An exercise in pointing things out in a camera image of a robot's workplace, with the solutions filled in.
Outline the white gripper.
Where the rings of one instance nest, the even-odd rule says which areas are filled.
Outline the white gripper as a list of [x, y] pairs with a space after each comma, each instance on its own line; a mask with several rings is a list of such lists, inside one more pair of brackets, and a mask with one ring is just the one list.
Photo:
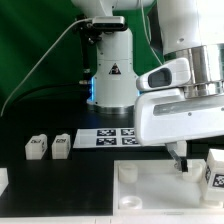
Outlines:
[[143, 146], [167, 143], [174, 167], [187, 172], [177, 141], [224, 135], [224, 94], [186, 99], [179, 88], [144, 93], [135, 103], [134, 128]]

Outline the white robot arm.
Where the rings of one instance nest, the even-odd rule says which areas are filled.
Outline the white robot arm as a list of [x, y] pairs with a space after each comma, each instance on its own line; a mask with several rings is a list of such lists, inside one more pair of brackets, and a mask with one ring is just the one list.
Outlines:
[[[99, 33], [90, 107], [102, 113], [134, 109], [137, 141], [164, 143], [177, 168], [181, 142], [224, 135], [224, 0], [71, 0]], [[165, 61], [137, 76], [132, 33], [116, 10], [155, 6], [151, 33]]]

